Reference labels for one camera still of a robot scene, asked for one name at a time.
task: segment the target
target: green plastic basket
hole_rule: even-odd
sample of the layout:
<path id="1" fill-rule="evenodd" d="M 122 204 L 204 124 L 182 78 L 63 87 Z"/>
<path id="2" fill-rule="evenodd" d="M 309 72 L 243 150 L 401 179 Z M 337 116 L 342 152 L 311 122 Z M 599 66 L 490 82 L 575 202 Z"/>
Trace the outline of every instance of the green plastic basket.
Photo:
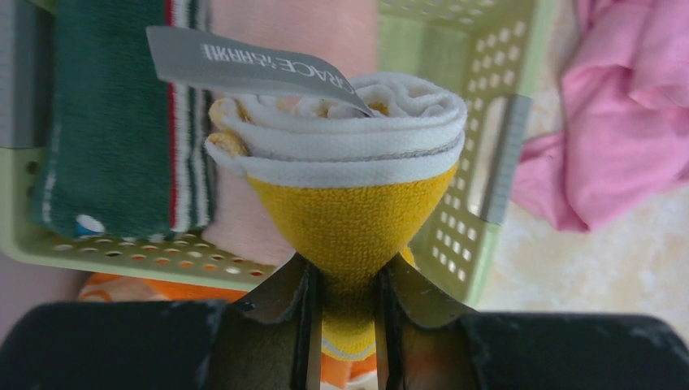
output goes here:
<path id="1" fill-rule="evenodd" d="M 466 147 L 444 199 L 412 242 L 422 272 L 473 304 L 485 285 L 505 215 L 531 97 L 543 60 L 552 0 L 384 0 L 382 70 L 406 72 L 462 95 L 470 106 Z M 51 16 L 24 0 L 0 5 L 0 245 L 20 262 L 187 284 L 250 290 L 271 267 L 188 234 L 173 242 L 65 240 L 28 219 L 48 128 Z M 507 101 L 481 205 L 469 206 L 488 107 Z"/>

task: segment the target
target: marble surface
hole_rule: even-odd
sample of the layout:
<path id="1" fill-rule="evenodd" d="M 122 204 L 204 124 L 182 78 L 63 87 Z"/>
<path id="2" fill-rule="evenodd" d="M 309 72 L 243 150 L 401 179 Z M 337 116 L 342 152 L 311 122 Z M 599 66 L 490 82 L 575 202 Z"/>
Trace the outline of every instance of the marble surface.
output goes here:
<path id="1" fill-rule="evenodd" d="M 573 2 L 557 3 L 530 137 L 562 128 L 558 78 L 579 38 Z M 479 309 L 652 314 L 689 340 L 688 222 L 689 188 L 587 235 L 556 232 L 512 204 Z"/>

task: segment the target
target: gray tag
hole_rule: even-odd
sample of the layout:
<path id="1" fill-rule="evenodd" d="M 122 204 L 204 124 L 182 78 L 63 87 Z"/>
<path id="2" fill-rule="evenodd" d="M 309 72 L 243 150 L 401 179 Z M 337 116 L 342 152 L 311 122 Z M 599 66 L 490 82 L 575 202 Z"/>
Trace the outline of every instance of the gray tag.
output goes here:
<path id="1" fill-rule="evenodd" d="M 320 58 L 188 28 L 151 26 L 146 33 L 160 80 L 231 93 L 328 98 L 373 116 L 342 73 Z"/>

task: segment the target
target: dark green towel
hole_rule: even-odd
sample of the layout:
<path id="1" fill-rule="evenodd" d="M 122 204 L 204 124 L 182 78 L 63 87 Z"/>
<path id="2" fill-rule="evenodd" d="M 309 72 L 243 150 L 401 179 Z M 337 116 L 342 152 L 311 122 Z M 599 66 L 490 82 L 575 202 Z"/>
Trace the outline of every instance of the dark green towel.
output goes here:
<path id="1" fill-rule="evenodd" d="M 150 240 L 209 223 L 210 94 L 158 80 L 145 31 L 205 29 L 206 10 L 205 0 L 58 2 L 37 222 L 67 237 Z"/>

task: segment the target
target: pink towel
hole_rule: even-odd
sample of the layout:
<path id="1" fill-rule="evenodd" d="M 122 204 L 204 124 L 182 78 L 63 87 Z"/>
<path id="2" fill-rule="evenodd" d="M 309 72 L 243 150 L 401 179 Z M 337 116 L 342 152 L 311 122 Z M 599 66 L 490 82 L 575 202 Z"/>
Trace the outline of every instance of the pink towel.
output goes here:
<path id="1" fill-rule="evenodd" d="M 377 68 L 377 0 L 212 0 L 218 35 L 325 59 L 347 77 Z M 219 168 L 214 222 L 203 238 L 254 262 L 278 266 L 293 253 L 252 188 Z"/>
<path id="2" fill-rule="evenodd" d="M 526 144 L 513 200 L 589 232 L 689 177 L 689 1 L 580 0 L 567 129 Z"/>

